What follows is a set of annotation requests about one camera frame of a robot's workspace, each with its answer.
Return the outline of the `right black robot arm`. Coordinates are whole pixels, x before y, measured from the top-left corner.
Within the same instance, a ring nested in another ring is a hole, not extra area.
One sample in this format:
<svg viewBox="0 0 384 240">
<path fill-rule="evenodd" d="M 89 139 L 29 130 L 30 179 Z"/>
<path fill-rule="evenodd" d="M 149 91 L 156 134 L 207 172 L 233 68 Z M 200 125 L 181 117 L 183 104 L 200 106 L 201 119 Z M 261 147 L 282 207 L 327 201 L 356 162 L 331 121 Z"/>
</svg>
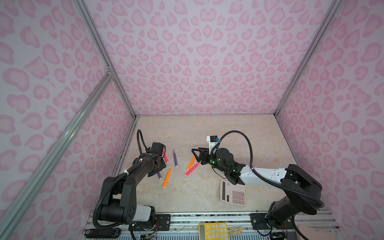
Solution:
<svg viewBox="0 0 384 240">
<path fill-rule="evenodd" d="M 299 166 L 290 164 L 285 169 L 252 168 L 235 162 L 233 154 L 225 148 L 211 153 L 208 148 L 192 149 L 198 163 L 210 165 L 224 174 L 235 187 L 260 185 L 284 191 L 284 198 L 271 203 L 263 224 L 280 228 L 298 213 L 316 215 L 325 206 L 321 201 L 322 185 Z"/>
</svg>

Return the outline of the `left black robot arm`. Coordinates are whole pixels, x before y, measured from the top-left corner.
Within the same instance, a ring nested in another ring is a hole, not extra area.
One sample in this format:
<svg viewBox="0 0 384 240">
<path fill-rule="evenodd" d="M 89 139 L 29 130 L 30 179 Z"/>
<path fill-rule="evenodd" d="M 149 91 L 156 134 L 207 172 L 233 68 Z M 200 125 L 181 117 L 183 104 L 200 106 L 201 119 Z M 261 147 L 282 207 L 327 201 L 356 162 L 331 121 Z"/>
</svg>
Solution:
<svg viewBox="0 0 384 240">
<path fill-rule="evenodd" d="M 137 223 L 149 228 L 156 224 L 155 208 L 137 204 L 137 186 L 144 177 L 157 175 L 166 167 L 164 150 L 165 145 L 154 142 L 149 150 L 134 159 L 130 168 L 104 180 L 93 213 L 95 228 L 108 229 Z"/>
</svg>

